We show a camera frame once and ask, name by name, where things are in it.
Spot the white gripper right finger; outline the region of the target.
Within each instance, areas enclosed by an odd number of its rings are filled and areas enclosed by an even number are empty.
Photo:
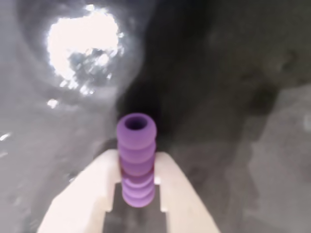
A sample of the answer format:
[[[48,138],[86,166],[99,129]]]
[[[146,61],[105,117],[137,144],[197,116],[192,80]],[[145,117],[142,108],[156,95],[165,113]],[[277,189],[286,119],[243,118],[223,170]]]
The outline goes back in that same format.
[[[155,155],[155,184],[159,185],[160,210],[166,214],[168,233],[218,233],[212,215],[184,172],[165,152]]]

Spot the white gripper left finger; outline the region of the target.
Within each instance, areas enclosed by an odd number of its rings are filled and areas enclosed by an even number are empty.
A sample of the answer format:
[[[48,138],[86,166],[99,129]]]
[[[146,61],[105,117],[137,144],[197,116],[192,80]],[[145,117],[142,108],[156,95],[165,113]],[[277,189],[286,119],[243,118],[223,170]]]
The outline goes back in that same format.
[[[119,155],[107,150],[91,162],[51,202],[39,233],[101,233],[105,215],[113,209],[121,181]]]

